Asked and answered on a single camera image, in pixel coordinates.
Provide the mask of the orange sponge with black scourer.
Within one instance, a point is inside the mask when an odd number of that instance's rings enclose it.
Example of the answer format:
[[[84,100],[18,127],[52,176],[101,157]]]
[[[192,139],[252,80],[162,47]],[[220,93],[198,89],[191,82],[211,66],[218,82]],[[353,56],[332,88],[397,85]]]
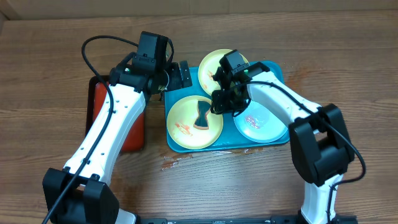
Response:
[[[207,115],[210,112],[211,105],[207,101],[200,100],[197,103],[198,117],[196,118],[193,127],[199,130],[209,129]]]

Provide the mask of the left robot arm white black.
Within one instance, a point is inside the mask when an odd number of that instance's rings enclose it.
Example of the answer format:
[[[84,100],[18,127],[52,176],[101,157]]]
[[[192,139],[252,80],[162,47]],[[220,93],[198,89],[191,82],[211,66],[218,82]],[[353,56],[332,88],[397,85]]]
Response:
[[[85,139],[63,169],[49,168],[43,178],[48,213],[44,223],[139,223],[121,209],[109,188],[116,159],[152,95],[191,86],[174,63],[172,40],[143,31],[137,50],[125,56],[105,80],[106,96]]]

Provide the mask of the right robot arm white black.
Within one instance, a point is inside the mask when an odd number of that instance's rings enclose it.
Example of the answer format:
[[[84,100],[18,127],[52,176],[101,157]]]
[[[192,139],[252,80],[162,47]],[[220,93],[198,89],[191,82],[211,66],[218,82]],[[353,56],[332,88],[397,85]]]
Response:
[[[211,112],[234,117],[258,103],[289,130],[292,162],[305,181],[299,223],[343,223],[335,212],[336,190],[354,159],[342,112],[320,106],[284,85],[261,62],[249,64],[237,50],[224,54],[213,75],[220,89],[212,94]]]

